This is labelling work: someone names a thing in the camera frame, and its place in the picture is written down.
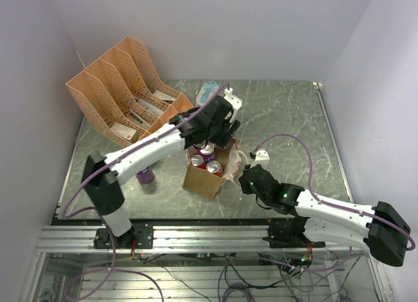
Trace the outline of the canvas bag brown printed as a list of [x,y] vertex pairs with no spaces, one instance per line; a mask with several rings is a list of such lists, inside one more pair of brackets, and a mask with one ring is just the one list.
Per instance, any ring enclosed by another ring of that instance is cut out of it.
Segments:
[[220,163],[222,175],[211,173],[206,168],[203,168],[202,164],[194,166],[192,157],[198,154],[199,151],[194,147],[186,150],[187,169],[183,182],[184,189],[203,197],[214,198],[222,185],[227,181],[237,185],[234,178],[246,162],[246,158],[242,159],[240,157],[237,139],[233,139],[226,148],[218,146],[214,148],[214,160]]

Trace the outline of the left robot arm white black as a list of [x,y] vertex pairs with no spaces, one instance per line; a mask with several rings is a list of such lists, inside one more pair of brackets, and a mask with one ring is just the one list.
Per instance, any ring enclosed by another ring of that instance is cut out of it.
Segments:
[[105,156],[88,156],[81,187],[108,226],[110,240],[119,248],[129,246],[135,229],[124,209],[121,186],[156,161],[189,147],[208,143],[224,148],[240,122],[236,119],[242,100],[225,93],[202,107],[179,113],[150,136]]

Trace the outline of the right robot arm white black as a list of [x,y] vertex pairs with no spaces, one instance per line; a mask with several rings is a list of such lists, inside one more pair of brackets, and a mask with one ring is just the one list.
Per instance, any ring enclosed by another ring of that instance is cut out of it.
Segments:
[[268,209],[295,217],[296,226],[287,232],[294,246],[337,243],[366,250],[392,267],[404,263],[411,229],[386,202],[370,206],[314,197],[301,186],[278,182],[261,165],[246,166],[239,183],[244,194],[255,195]]

